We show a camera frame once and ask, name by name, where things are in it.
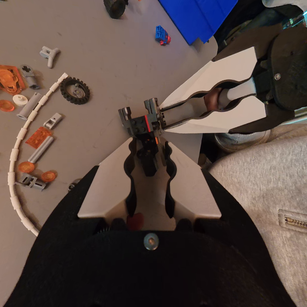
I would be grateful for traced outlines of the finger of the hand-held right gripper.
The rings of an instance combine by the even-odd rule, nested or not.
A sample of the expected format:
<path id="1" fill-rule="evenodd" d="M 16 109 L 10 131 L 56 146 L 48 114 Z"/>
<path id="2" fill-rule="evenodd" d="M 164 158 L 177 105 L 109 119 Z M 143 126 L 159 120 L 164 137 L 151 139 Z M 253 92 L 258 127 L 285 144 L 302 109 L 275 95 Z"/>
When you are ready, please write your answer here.
<path id="1" fill-rule="evenodd" d="M 211 60 L 174 90 L 160 105 L 160 109 L 175 108 L 200 94 L 209 93 L 222 83 L 243 83 L 251 78 L 256 62 L 254 47 L 217 61 Z"/>
<path id="2" fill-rule="evenodd" d="M 265 104 L 254 95 L 250 95 L 239 99 L 230 109 L 214 110 L 202 117 L 168 125 L 163 130 L 178 134 L 228 133 L 233 128 L 265 117 Z"/>

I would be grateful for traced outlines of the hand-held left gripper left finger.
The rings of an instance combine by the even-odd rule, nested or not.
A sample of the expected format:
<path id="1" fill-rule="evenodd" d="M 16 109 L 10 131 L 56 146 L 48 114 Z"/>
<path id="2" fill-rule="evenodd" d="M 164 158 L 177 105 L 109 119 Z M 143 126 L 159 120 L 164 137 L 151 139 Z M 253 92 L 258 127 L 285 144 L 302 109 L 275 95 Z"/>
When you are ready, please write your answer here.
<path id="1" fill-rule="evenodd" d="M 79 218 L 125 219 L 135 214 L 137 197 L 132 171 L 136 145 L 136 138 L 129 138 L 99 164 Z"/>

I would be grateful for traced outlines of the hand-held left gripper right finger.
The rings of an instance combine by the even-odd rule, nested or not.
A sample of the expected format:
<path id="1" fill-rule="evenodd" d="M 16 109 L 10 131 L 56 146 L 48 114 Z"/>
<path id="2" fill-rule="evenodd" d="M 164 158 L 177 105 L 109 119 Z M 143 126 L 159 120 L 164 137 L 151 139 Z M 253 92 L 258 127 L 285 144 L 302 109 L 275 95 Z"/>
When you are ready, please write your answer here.
<path id="1" fill-rule="evenodd" d="M 165 210 L 174 219 L 219 219 L 221 212 L 201 167 L 171 142 L 165 143 Z"/>

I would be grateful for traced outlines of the dark grey lego motorcycle frame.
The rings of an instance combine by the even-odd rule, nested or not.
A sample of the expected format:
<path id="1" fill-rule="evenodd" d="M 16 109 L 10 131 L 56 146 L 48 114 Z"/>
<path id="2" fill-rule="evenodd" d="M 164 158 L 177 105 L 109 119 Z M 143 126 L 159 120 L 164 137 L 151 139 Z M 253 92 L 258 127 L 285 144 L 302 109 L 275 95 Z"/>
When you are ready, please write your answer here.
<path id="1" fill-rule="evenodd" d="M 145 100 L 144 106 L 148 113 L 140 117 L 132 118 L 130 107 L 121 108 L 118 112 L 128 134 L 141 142 L 141 148 L 137 150 L 136 156 L 141 162 L 144 174 L 152 177 L 159 169 L 158 153 L 161 154 L 161 163 L 166 165 L 165 147 L 160 139 L 160 133 L 166 122 L 157 98 Z"/>

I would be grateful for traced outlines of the person's right forearm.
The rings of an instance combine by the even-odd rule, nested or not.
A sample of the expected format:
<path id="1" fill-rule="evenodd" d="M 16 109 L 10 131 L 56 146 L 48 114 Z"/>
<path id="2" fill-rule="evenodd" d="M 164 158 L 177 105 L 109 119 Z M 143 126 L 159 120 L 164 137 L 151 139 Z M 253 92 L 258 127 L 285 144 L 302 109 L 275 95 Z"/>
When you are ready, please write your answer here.
<path id="1" fill-rule="evenodd" d="M 226 154 L 235 153 L 253 146 L 264 144 L 268 141 L 271 130 L 243 133 L 215 133 L 214 140 L 217 146 Z"/>

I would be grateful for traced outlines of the orange round lego tile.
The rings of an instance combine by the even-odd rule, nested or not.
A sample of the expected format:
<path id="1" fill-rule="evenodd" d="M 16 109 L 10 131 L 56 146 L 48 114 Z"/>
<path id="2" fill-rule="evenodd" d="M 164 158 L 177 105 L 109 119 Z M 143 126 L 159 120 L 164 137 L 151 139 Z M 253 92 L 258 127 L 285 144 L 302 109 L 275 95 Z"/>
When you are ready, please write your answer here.
<path id="1" fill-rule="evenodd" d="M 41 174 L 41 180 L 45 183 L 50 183 L 56 179 L 57 175 L 58 173 L 54 170 L 46 171 Z"/>
<path id="2" fill-rule="evenodd" d="M 22 173 L 31 173 L 35 170 L 35 164 L 29 161 L 22 162 L 18 165 L 18 170 Z"/>
<path id="3" fill-rule="evenodd" d="M 15 110 L 15 106 L 11 101 L 2 99 L 0 100 L 0 110 L 3 112 L 12 112 Z"/>

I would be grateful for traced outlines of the blue red lego minifigure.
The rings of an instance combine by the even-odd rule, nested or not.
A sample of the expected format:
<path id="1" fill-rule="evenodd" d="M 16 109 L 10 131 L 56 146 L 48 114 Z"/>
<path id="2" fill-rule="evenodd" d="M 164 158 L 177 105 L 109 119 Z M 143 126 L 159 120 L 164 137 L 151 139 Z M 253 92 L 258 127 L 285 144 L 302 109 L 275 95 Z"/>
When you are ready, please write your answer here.
<path id="1" fill-rule="evenodd" d="M 155 29 L 155 40 L 160 45 L 168 45 L 171 42 L 171 37 L 161 25 L 158 25 Z"/>

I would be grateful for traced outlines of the grey lego double-pin connector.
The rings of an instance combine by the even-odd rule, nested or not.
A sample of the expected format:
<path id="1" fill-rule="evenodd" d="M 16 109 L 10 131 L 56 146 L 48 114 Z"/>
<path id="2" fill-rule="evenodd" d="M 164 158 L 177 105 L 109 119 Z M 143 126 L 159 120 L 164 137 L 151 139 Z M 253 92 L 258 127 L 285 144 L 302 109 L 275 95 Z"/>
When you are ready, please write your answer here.
<path id="1" fill-rule="evenodd" d="M 15 182 L 15 185 L 43 191 L 46 188 L 47 183 L 33 175 L 22 173 L 20 179 Z"/>

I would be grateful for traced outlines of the grey lego tube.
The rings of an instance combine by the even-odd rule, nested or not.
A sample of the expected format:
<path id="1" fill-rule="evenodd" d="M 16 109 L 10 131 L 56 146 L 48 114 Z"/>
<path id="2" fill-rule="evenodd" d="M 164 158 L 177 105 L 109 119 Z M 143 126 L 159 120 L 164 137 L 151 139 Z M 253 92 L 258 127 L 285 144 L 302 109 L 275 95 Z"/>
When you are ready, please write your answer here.
<path id="1" fill-rule="evenodd" d="M 35 150 L 35 152 L 29 157 L 28 162 L 35 164 L 43 156 L 44 152 L 50 147 L 53 143 L 54 137 L 48 136 L 41 145 Z"/>
<path id="2" fill-rule="evenodd" d="M 34 108 L 37 106 L 40 99 L 43 97 L 42 94 L 35 92 L 30 100 L 25 104 L 23 109 L 17 114 L 17 117 L 22 120 L 27 120 L 31 112 L 34 110 Z"/>

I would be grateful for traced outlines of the orange transparent lego plate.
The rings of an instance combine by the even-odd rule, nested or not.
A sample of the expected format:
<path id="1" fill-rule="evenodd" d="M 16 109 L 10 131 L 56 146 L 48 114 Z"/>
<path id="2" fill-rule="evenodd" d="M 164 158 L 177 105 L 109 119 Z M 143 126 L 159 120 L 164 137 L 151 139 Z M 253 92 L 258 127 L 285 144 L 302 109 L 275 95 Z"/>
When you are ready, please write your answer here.
<path id="1" fill-rule="evenodd" d="M 31 135 L 25 142 L 34 149 L 38 149 L 43 141 L 48 137 L 52 136 L 52 131 L 41 126 L 39 127 L 34 134 Z"/>

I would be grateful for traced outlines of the small grey lego connector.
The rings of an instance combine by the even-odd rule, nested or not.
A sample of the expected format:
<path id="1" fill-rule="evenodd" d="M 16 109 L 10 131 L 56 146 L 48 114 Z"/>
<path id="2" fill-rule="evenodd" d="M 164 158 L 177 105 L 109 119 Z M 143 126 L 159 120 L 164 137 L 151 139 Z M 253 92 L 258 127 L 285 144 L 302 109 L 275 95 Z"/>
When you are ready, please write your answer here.
<path id="1" fill-rule="evenodd" d="M 47 120 L 43 127 L 49 130 L 52 130 L 57 124 L 61 122 L 63 116 L 59 113 L 55 113 L 49 120 Z"/>

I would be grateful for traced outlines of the wide black lego tyre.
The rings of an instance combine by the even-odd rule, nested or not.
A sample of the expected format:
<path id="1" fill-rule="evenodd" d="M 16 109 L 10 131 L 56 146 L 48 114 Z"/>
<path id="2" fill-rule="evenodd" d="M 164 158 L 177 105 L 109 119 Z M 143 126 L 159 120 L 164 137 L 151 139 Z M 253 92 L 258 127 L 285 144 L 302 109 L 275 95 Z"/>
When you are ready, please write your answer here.
<path id="1" fill-rule="evenodd" d="M 112 19 L 119 19 L 125 12 L 126 2 L 124 0 L 104 0 L 105 9 Z"/>

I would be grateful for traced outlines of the grey cross-hole lego connector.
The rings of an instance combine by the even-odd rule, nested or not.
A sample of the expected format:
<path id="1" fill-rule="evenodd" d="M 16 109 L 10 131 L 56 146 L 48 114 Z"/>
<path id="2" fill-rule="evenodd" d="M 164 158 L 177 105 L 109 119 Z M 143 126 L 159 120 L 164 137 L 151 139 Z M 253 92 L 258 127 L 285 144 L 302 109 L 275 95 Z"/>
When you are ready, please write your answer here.
<path id="1" fill-rule="evenodd" d="M 32 67 L 23 64 L 23 65 L 20 66 L 20 71 L 21 71 L 23 77 L 25 78 L 25 80 L 26 80 L 30 89 L 32 89 L 32 90 L 39 90 L 40 89 L 40 85 L 38 84 L 38 82 L 36 80 L 36 76 L 34 74 Z"/>

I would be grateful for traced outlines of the light grey T-shaped lego piece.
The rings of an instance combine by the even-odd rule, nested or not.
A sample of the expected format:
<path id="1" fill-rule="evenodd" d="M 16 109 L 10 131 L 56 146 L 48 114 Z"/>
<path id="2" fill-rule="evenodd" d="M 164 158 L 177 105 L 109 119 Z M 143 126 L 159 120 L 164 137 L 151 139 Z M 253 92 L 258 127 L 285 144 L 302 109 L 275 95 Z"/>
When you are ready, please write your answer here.
<path id="1" fill-rule="evenodd" d="M 40 51 L 40 55 L 43 57 L 43 58 L 46 58 L 48 59 L 48 68 L 52 68 L 53 67 L 53 61 L 56 57 L 57 54 L 60 53 L 60 50 L 58 48 L 55 48 L 55 49 L 50 49 L 46 46 L 43 46 L 42 47 L 42 50 Z"/>

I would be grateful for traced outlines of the orange skull lego tile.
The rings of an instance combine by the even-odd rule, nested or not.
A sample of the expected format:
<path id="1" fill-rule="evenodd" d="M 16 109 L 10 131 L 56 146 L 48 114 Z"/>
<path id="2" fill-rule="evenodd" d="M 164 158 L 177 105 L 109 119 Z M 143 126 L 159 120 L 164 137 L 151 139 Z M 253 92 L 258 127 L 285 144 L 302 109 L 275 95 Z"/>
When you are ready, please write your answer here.
<path id="1" fill-rule="evenodd" d="M 13 96 L 26 89 L 17 67 L 0 65 L 0 89 Z"/>

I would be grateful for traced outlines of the person's right hand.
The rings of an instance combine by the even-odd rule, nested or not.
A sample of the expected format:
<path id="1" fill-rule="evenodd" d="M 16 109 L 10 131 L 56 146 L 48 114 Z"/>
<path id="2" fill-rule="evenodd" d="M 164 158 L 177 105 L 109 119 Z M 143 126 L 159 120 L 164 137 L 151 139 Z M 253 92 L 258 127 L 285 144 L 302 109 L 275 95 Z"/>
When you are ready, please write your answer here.
<path id="1" fill-rule="evenodd" d="M 222 88 L 216 87 L 204 96 L 204 103 L 207 112 L 218 109 L 218 99 L 222 90 Z"/>

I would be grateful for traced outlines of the blue plastic bin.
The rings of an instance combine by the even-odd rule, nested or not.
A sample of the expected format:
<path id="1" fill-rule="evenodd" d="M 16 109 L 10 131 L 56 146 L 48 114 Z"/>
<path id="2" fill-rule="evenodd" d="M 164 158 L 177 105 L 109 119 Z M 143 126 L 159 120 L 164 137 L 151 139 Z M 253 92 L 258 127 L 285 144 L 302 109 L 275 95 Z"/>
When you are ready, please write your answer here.
<path id="1" fill-rule="evenodd" d="M 237 0 L 159 0 L 184 40 L 206 43 L 225 21 Z"/>

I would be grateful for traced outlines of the person's grey hoodie torso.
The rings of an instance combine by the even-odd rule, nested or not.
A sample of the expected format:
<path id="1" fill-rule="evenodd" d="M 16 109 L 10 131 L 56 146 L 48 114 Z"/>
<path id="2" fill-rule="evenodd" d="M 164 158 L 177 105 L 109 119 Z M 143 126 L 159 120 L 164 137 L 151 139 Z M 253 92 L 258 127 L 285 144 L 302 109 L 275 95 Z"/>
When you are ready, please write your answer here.
<path id="1" fill-rule="evenodd" d="M 306 124 L 270 130 L 203 170 L 222 215 L 196 222 L 210 275 L 196 306 L 306 306 L 306 229 L 279 224 L 280 209 L 306 221 Z"/>

